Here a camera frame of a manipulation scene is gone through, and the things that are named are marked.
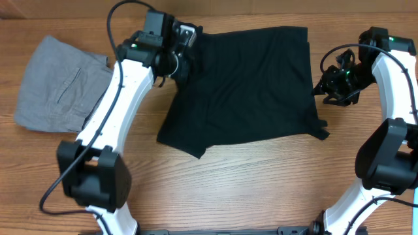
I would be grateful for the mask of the black t-shirt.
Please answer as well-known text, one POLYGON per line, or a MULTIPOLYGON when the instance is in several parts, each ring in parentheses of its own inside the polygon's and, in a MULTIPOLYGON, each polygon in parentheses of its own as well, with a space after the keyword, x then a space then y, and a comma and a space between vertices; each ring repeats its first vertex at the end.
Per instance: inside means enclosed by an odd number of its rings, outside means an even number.
POLYGON ((328 137, 312 93, 306 27, 198 30, 187 56, 188 77, 176 83, 158 142, 200 158, 218 145, 296 134, 328 137))

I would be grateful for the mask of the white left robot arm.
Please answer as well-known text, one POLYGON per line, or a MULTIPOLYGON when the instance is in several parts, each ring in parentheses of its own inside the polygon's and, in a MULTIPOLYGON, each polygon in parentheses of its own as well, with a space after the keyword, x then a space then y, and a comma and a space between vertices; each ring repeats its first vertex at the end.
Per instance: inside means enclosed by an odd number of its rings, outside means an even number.
POLYGON ((57 149, 64 193, 94 216, 101 234, 140 234, 127 205, 132 177, 122 158, 125 141, 155 79, 186 80, 185 51, 196 37, 195 26, 149 10, 143 30, 116 47, 112 79, 87 125, 57 149))

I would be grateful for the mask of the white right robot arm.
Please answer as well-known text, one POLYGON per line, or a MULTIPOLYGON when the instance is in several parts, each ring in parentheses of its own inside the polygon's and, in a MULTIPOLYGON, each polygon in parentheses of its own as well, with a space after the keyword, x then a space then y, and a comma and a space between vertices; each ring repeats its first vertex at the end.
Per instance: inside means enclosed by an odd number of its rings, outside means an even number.
POLYGON ((362 223, 384 202, 417 188, 417 51, 413 40, 371 27, 356 44, 345 44, 337 66, 323 69, 314 95, 325 104, 348 106, 370 84, 379 89, 382 123, 360 147, 355 181, 302 234, 366 234, 362 223))

